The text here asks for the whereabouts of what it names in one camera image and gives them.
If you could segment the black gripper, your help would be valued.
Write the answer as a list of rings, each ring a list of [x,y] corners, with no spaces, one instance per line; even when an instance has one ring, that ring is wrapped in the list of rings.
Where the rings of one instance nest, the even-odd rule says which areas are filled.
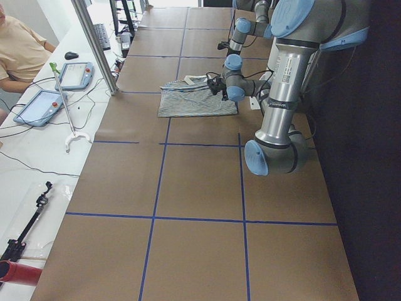
[[[216,93],[222,92],[222,101],[227,101],[226,84],[222,80],[216,80],[215,82]]]

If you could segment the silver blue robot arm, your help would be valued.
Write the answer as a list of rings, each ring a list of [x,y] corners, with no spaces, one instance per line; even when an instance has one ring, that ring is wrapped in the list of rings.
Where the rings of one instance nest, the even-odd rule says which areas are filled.
[[[240,55],[248,36],[270,40],[273,37],[269,14],[279,1],[232,1],[235,10],[254,13],[254,19],[237,18],[231,38],[225,44],[227,55]]]
[[[307,145],[293,123],[311,55],[362,44],[368,34],[370,1],[234,1],[252,11],[255,21],[239,18],[225,44],[222,73],[208,80],[212,93],[238,102],[255,97],[263,113],[261,128],[244,148],[248,169],[255,175],[291,173],[304,166]],[[269,80],[248,80],[242,74],[243,44],[248,36],[274,38],[276,65]]]

